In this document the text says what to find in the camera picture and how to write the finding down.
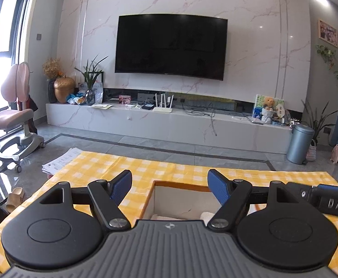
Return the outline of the orange cardboard storage box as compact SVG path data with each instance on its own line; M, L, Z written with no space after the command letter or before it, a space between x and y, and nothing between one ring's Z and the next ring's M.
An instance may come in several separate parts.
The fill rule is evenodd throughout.
M140 215L142 220L200 220L221 207L207 186L155 181Z

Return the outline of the beige slipper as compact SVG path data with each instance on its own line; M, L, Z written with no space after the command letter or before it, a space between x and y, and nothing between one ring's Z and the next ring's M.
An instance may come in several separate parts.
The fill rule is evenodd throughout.
M6 210L12 213L17 207L19 207L24 199L25 191L22 187L15 187L13 191L8 195L6 201Z

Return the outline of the pink small heater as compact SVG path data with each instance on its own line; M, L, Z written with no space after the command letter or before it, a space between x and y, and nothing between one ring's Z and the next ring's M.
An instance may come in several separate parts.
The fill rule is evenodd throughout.
M330 160L332 163L338 164L338 144L333 147Z

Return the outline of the yellow checkered tablecloth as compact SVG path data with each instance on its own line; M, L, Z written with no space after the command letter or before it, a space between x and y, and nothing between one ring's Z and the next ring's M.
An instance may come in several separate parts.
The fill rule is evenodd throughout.
M123 199L120 209L126 214L128 220L134 224L143 215L143 210L147 205L146 201L148 202L154 181L161 181L161 184L165 186L168 186L169 182L189 184L191 190L195 186L203 188L207 185L207 172L210 168L148 161L96 152L83 152L45 182L29 199L25 200L22 205L9 215L9 219L5 219L0 223L0 273L9 269L9 264L6 261L1 244L1 232L11 219L57 182L67 181L72 187L83 187L98 178L111 180L124 169L129 169L133 174L133 188L127 194L127 198ZM216 168L216 170L227 176L230 180L242 178L255 186L268 186L272 180L279 180L284 183L302 183L310 186L321 183L338 186L338 182L324 171L257 171L227 168ZM332 215L328 215L327 217L338 229L338 217ZM329 264L329 268L338 274L338 248Z

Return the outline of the pink desk chair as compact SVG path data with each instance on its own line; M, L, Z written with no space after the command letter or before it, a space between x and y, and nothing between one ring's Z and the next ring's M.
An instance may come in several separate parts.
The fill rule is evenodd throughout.
M30 101L30 69L26 62L14 64L1 86L1 95L5 101L17 105L16 109L0 111L0 130L11 131L16 127L23 130L22 135L13 137L0 147L2 167L15 164L15 171L20 173L21 160L38 148L45 147L43 137L30 131L34 110L28 105Z

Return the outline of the trailing ivy plant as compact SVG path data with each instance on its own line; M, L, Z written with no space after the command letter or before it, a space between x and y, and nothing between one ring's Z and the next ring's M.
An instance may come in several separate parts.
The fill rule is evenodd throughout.
M327 65L328 70L333 74L335 79L338 80L338 60L336 59L336 50L331 50L323 44L317 44L315 48L316 53Z

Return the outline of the grey metal trash bin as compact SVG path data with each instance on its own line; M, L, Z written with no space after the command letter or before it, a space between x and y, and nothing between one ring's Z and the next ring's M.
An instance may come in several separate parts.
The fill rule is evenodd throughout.
M314 130L303 124L295 124L291 132L292 138L286 159L294 164L306 164L306 155L313 139Z

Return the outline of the framed wall picture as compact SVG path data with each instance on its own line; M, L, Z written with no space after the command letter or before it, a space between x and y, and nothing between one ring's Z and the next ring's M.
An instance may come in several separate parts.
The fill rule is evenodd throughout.
M336 28L321 19L318 20L318 37L319 39L338 48L338 32Z

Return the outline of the potted green floor plant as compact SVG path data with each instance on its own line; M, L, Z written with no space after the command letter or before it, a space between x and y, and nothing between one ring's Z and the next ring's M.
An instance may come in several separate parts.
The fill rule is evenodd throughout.
M313 138L311 141L312 146L317 146L318 145L318 138L319 138L319 133L325 128L325 127L333 127L335 124L329 123L326 124L327 118L330 116L338 113L338 110L326 113L326 109L329 105L329 101L327 101L326 105L323 107L321 113L318 112L318 109L314 109L311 107L311 104L309 101L303 102L304 106L304 113L306 115L306 118L301 121L301 123L307 127L310 127L314 133L313 133Z

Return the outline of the black wall television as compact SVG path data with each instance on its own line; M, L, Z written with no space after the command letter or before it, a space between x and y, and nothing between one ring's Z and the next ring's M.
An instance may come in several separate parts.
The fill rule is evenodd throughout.
M223 80L227 31L227 19L209 16L120 16L115 71Z

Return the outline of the small teddy on console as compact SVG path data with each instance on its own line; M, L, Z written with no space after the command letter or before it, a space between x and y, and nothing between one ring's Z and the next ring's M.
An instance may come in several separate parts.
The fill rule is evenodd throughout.
M272 118L274 117L275 110L274 107L274 99L272 97L265 97L264 106L261 111L261 121L264 124L272 124Z

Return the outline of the white marble TV console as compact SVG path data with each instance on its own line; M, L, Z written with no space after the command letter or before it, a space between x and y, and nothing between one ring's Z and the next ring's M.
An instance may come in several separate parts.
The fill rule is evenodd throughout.
M227 149L285 154L292 136L288 127L223 114L194 116L182 109L160 113L118 104L107 110L47 104L46 110L52 126Z

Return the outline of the golden acorn vase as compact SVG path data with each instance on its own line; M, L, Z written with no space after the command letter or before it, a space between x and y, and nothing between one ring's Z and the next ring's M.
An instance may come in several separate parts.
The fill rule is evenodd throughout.
M70 77L59 77L53 84L55 96L59 103L67 102L67 96L73 94L75 90L75 80Z

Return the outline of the white wifi router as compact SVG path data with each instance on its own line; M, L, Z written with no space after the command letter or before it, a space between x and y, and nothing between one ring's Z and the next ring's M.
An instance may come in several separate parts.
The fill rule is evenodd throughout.
M169 95L168 97L166 94L161 94L160 99L158 99L158 95L155 95L155 107L153 108L153 112L160 112L170 114L173 111L172 104L173 104L174 95Z

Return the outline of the white cloth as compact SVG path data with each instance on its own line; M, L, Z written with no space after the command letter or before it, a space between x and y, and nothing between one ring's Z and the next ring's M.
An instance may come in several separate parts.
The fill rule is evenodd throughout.
M204 222L205 225L208 225L209 221L214 217L214 213L212 212L202 212L200 215L200 219Z

